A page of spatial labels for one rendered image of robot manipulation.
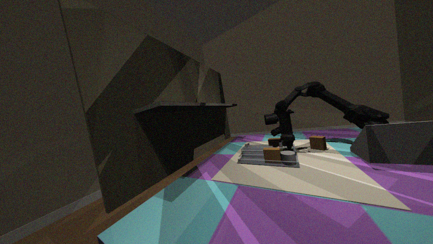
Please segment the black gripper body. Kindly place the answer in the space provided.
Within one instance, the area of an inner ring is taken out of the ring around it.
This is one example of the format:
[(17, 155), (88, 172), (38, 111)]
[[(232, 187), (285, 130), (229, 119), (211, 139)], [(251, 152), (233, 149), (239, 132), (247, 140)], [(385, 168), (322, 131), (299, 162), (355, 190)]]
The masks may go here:
[(293, 131), (292, 131), (292, 126), (291, 126), (291, 122), (287, 122), (287, 123), (279, 123), (280, 127), (283, 130), (284, 134), (281, 134), (280, 138), (281, 141), (292, 141), (295, 140), (295, 137), (293, 135)]

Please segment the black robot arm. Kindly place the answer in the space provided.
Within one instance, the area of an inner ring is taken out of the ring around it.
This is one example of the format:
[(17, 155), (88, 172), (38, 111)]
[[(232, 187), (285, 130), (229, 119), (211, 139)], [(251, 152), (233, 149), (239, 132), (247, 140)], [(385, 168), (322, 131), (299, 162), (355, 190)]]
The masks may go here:
[[(302, 90), (306, 88), (308, 88), (307, 92), (302, 93)], [(328, 92), (319, 82), (310, 82), (296, 87), (284, 100), (276, 104), (273, 113), (264, 114), (265, 124), (276, 124), (278, 121), (279, 123), (291, 122), (290, 114), (294, 112), (290, 109), (287, 111), (287, 108), (298, 96), (311, 96), (324, 100), (344, 112), (345, 115), (343, 118), (354, 123), (361, 129), (363, 129), (365, 125), (389, 124), (386, 120), (389, 118), (389, 114), (364, 105), (354, 105)]]

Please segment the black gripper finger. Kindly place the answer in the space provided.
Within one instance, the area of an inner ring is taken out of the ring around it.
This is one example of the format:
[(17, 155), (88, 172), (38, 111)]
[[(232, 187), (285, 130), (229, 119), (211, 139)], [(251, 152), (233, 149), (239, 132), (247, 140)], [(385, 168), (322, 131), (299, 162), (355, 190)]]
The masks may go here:
[(287, 149), (290, 151), (291, 150), (291, 147), (292, 147), (292, 144), (293, 144), (293, 140), (292, 141), (284, 141), (285, 142), (285, 144), (286, 144), (286, 146), (287, 146)]

